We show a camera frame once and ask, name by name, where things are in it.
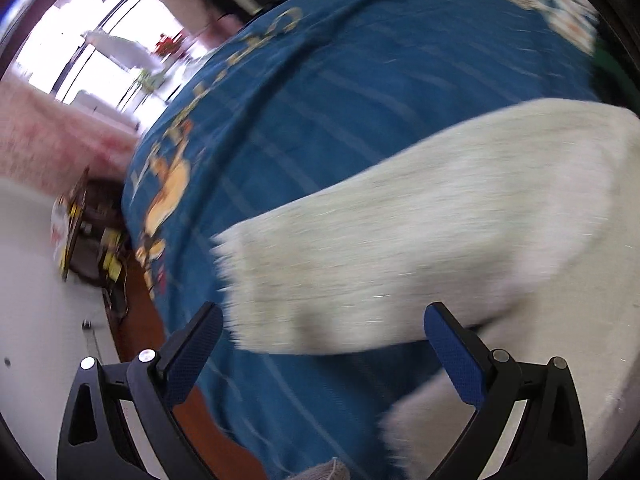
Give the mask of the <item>white fluffy knit garment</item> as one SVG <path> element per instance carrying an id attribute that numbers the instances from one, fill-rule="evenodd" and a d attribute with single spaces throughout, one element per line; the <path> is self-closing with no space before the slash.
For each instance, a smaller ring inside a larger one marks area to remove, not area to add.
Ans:
<path id="1" fill-rule="evenodd" d="M 567 360 L 588 472 L 639 420 L 639 121 L 541 99 L 442 130 L 214 241 L 235 343 L 337 354 L 424 338 L 434 301 L 486 344 Z"/>

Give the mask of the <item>dark cluttered bedside shelf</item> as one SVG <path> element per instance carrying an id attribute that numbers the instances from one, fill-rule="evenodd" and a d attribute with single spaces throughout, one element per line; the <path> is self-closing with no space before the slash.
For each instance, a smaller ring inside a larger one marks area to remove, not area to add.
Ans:
<path id="1" fill-rule="evenodd" d="M 76 278 L 99 289 L 106 314 L 121 320 L 126 296 L 130 236 L 122 215 L 122 182 L 93 177 L 85 169 L 51 211 L 53 261 L 63 281 Z"/>

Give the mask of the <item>grey knit sleeve cuff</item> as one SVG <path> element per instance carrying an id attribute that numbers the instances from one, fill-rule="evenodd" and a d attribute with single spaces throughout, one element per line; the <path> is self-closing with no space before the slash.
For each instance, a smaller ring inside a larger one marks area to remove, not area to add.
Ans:
<path id="1" fill-rule="evenodd" d="M 349 480 L 350 472 L 347 466 L 338 458 L 333 457 L 323 464 L 313 466 L 299 474 L 293 474 L 286 480 Z"/>

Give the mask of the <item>red flower plant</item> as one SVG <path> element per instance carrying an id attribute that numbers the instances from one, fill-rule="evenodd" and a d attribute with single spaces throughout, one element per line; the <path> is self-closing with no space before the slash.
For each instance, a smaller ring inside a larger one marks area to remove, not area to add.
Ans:
<path id="1" fill-rule="evenodd" d="M 174 54 L 180 54 L 182 52 L 183 41 L 184 36 L 181 32 L 178 32 L 178 34 L 173 37 L 161 34 L 160 41 L 155 45 L 154 54 L 159 58 L 167 58 Z"/>

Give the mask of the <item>blue striped bed cover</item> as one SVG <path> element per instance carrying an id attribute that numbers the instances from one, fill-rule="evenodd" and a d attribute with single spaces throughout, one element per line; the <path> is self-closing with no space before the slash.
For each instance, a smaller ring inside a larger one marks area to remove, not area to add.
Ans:
<path id="1" fill-rule="evenodd" d="M 122 206 L 166 330 L 224 285 L 214 237 L 439 130 L 540 98 L 590 101 L 590 58 L 508 0 L 288 0 L 220 47 L 139 144 Z M 198 378 L 219 430 L 283 479 L 333 457 L 397 479 L 383 414 L 438 367 L 426 342 L 258 356 L 222 335 Z"/>

